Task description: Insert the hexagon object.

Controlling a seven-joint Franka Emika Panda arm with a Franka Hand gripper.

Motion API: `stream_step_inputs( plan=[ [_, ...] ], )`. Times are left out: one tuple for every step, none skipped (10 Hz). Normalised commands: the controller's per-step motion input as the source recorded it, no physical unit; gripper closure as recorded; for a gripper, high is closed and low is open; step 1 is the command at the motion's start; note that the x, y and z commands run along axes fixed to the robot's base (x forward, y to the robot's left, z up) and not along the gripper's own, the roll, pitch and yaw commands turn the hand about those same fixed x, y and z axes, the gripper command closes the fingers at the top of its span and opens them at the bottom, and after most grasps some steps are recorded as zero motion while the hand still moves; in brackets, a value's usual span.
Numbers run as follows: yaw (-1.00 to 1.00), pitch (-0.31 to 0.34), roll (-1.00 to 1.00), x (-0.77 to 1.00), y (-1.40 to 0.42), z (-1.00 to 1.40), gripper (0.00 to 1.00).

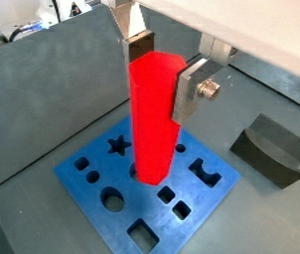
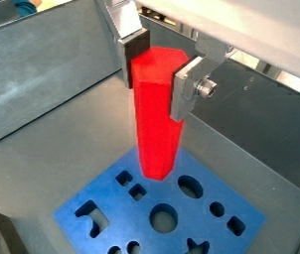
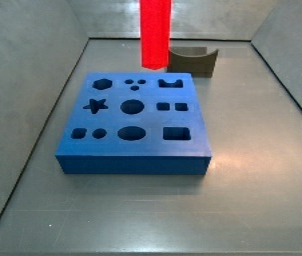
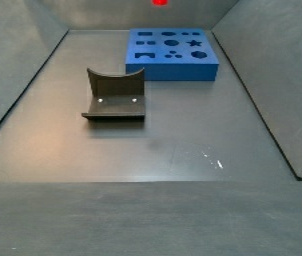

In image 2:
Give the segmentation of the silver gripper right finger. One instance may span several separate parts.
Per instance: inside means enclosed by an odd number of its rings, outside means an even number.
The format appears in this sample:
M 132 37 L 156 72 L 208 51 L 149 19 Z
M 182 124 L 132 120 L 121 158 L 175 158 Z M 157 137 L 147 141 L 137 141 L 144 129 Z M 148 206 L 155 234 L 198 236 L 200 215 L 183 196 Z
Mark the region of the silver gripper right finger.
M 235 52 L 232 46 L 202 32 L 196 35 L 195 50 L 199 54 L 173 73 L 169 117 L 176 122 L 194 109 L 198 96 L 212 97 L 218 85 L 211 73 Z

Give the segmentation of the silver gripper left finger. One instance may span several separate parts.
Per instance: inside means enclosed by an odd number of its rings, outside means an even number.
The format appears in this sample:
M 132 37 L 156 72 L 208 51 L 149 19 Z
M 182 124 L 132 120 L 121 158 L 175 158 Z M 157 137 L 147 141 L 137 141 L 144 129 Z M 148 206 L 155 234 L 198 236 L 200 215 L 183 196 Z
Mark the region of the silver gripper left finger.
M 132 87 L 131 60 L 149 49 L 149 31 L 141 27 L 133 0 L 94 0 L 119 54 L 123 79 Z

